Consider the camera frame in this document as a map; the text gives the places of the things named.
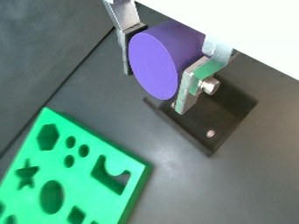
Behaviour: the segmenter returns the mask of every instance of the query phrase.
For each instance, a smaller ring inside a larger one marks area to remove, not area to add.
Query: hexagon-shaped hole
[[[45,124],[41,127],[41,132],[37,136],[37,142],[43,151],[51,151],[59,140],[60,133],[55,124]]]

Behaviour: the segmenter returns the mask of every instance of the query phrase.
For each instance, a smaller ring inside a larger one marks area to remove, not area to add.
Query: circular hole
[[[75,146],[75,143],[76,143],[76,138],[73,136],[69,136],[67,138],[67,146],[68,146],[68,148],[72,148]]]
[[[60,211],[63,196],[61,184],[55,180],[48,181],[43,185],[40,194],[41,209],[47,214],[56,214]]]
[[[75,163],[75,158],[73,158],[73,156],[68,155],[64,158],[64,164],[68,168],[71,168],[73,166],[73,163]]]
[[[79,155],[84,158],[88,154],[89,154],[89,147],[85,144],[83,144],[79,147]]]
[[[9,215],[5,220],[4,220],[4,224],[16,224],[16,216],[14,215]]]
[[[1,218],[2,214],[4,214],[4,212],[5,212],[5,205],[4,205],[4,203],[0,201],[0,218]]]

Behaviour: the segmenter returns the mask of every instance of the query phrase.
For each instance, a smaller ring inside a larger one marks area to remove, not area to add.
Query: metal arm
[[[123,48],[124,74],[131,75],[132,69],[127,54],[128,41],[136,33],[147,29],[147,25],[140,22],[133,0],[103,0],[103,3],[116,27],[117,43]]]

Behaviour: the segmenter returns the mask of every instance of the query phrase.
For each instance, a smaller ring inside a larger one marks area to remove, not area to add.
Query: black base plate
[[[220,81],[216,94],[213,96],[200,94],[197,103],[184,115],[179,115],[173,111],[171,107],[173,99],[156,105],[148,98],[144,98],[144,102],[156,114],[175,127],[207,156],[215,153],[257,104],[257,101],[221,77],[217,75],[215,77]],[[208,137],[208,132],[215,132],[215,135]]]

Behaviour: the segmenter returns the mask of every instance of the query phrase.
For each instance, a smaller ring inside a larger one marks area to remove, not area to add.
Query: star-shaped hole
[[[19,190],[21,190],[25,186],[33,188],[33,175],[39,170],[39,166],[31,166],[31,160],[25,159],[24,168],[14,171],[16,176],[21,179],[17,186]]]

